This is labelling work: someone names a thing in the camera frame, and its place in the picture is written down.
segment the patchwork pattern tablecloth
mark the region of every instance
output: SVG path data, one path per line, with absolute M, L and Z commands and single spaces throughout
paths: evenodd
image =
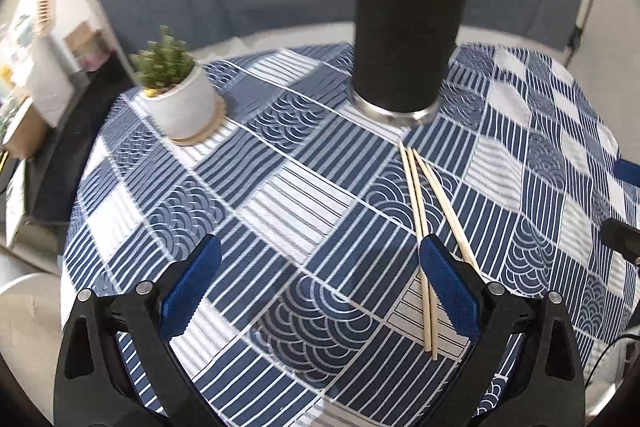
M 468 340 L 443 309 L 440 356 L 422 350 L 415 235 L 396 144 L 436 170 L 483 272 L 512 291 L 566 301 L 585 369 L 640 298 L 633 266 L 600 224 L 638 225 L 618 146 L 571 75 L 524 49 L 464 46 L 433 123 L 372 123 L 346 99 L 348 44 L 206 66 L 228 118 L 206 142 L 159 134 L 138 90 L 95 142 L 64 256 L 63 320 L 76 291 L 121 293 L 184 259 L 205 233 L 222 267 L 172 347 L 235 426 L 409 426 L 450 380 Z M 455 240 L 423 181 L 431 231 Z M 144 403 L 160 410 L 130 338 Z M 513 337 L 480 409 L 509 376 Z

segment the green plant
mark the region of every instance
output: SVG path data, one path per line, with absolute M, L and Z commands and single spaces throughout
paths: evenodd
M 160 42 L 148 42 L 148 49 L 129 55 L 147 96 L 157 96 L 177 86 L 193 69 L 193 57 L 183 41 L 176 41 L 168 26 L 160 26 Z

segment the black container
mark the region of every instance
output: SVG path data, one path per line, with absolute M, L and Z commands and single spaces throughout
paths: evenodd
M 351 102 L 395 125 L 432 120 L 466 0 L 357 0 Z

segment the tablecloth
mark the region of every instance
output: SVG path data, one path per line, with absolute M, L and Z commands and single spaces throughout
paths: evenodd
M 63 320 L 79 289 L 155 280 L 212 232 L 222 266 L 171 345 L 229 425 L 411 425 L 468 340 L 439 307 L 440 355 L 422 349 L 402 139 L 436 170 L 489 279 L 563 295 L 590 368 L 640 298 L 600 225 L 637 226 L 640 206 L 571 74 L 538 52 L 465 45 L 436 119 L 394 128 L 349 104 L 352 58 L 342 43 L 206 64 L 227 118 L 196 146 L 162 137 L 139 90 L 119 97 L 73 207 Z M 422 195 L 430 232 L 454 250 L 425 181 Z M 143 403 L 161 410 L 130 338 L 119 341 Z M 519 346 L 512 337 L 479 410 L 496 403 Z

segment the white pot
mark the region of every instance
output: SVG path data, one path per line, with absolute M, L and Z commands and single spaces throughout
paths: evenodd
M 158 96 L 144 95 L 151 116 L 160 131 L 169 138 L 193 138 L 212 125 L 218 94 L 199 63 L 180 84 Z

